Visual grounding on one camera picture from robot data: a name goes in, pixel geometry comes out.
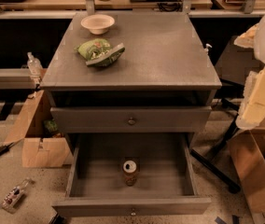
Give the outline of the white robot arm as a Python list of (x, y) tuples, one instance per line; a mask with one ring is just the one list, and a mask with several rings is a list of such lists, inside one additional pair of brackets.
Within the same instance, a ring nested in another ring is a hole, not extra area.
[[(234, 44), (252, 48), (257, 60), (265, 64), (265, 15), (261, 20), (239, 35)], [(265, 66), (259, 72), (251, 71), (244, 84), (236, 125), (241, 130), (252, 130), (265, 119)]]

